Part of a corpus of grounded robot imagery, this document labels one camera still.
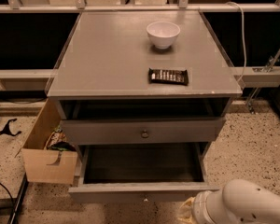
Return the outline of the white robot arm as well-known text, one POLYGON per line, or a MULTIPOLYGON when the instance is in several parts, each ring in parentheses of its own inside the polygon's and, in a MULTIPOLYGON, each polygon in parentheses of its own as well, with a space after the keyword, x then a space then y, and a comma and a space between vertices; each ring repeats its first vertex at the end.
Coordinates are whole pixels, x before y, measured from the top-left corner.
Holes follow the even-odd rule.
POLYGON ((243 179, 185 200, 177 219, 183 224, 280 224, 280 196, 243 179))

